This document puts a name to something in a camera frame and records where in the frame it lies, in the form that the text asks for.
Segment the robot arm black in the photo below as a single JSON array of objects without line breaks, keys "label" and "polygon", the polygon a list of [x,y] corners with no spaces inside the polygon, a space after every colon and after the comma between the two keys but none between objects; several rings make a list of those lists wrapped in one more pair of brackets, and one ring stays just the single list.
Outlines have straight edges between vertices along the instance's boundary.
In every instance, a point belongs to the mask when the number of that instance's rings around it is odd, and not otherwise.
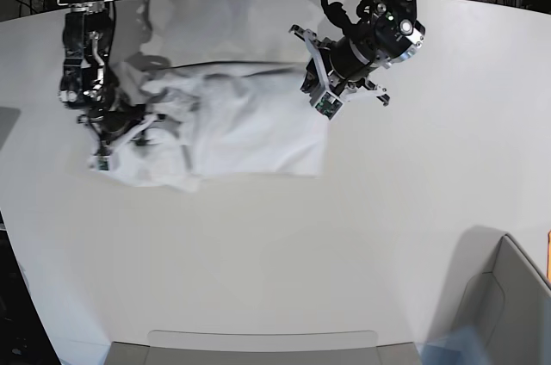
[{"label": "robot arm black", "polygon": [[122,95],[119,80],[110,68],[116,10],[115,0],[57,0],[67,7],[62,42],[65,51],[59,100],[79,110],[78,121],[109,145],[145,114]]},{"label": "robot arm black", "polygon": [[369,76],[411,58],[423,45],[425,27],[418,20],[417,0],[361,0],[353,22],[342,3],[320,0],[340,40],[321,40],[297,25],[290,32],[305,42],[311,60],[300,90],[311,97],[343,98],[361,88],[386,100],[386,90]]}]

